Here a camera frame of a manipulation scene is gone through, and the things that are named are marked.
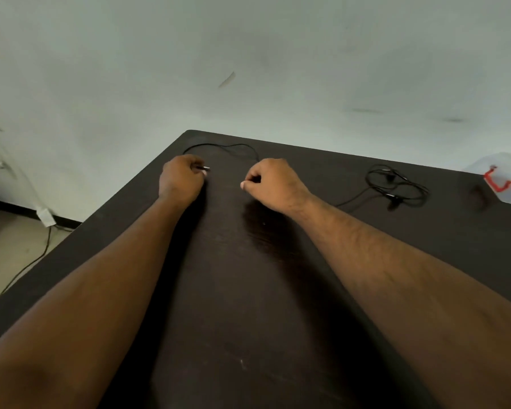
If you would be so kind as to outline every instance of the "person's right arm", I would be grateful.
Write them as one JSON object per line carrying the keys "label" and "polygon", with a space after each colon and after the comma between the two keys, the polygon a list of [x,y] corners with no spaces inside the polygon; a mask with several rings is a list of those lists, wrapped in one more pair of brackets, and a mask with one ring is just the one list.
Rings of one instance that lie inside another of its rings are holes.
{"label": "person's right arm", "polygon": [[511,408],[511,302],[316,198],[285,160],[254,165],[241,187],[307,232],[442,405]]}

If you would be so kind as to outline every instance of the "hand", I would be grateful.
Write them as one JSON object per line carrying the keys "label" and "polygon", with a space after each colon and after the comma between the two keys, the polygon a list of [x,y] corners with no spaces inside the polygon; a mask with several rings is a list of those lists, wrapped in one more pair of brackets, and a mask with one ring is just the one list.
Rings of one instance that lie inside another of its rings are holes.
{"label": "hand", "polygon": [[159,178],[159,198],[172,198],[187,208],[203,187],[206,171],[195,168],[202,165],[204,161],[195,155],[177,156],[164,164]]}
{"label": "hand", "polygon": [[[261,182],[253,182],[260,177]],[[264,206],[292,216],[312,196],[285,159],[264,159],[252,166],[240,184]]]}

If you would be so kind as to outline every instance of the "plastic container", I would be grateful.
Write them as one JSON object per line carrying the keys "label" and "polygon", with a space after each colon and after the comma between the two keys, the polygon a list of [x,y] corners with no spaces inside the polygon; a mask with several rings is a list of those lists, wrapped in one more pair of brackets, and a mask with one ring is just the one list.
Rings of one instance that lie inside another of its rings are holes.
{"label": "plastic container", "polygon": [[464,171],[482,174],[497,197],[511,204],[511,153],[485,156]]}

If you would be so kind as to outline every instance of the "red handle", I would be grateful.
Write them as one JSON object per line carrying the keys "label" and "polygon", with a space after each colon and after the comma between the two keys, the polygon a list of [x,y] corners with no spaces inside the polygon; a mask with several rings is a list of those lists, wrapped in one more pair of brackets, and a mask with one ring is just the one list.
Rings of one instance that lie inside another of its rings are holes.
{"label": "red handle", "polygon": [[499,186],[496,182],[494,182],[494,180],[491,178],[491,173],[494,172],[496,168],[497,166],[492,165],[491,170],[484,174],[484,178],[487,180],[488,185],[490,185],[495,192],[504,192],[511,186],[511,181],[507,180],[503,186]]}

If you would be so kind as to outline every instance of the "person's left arm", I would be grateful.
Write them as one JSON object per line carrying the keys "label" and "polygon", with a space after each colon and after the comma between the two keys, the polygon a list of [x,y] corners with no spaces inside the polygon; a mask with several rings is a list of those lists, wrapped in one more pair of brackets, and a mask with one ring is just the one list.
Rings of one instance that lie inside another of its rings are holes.
{"label": "person's left arm", "polygon": [[165,164],[157,201],[0,338],[0,408],[96,407],[135,338],[203,161]]}

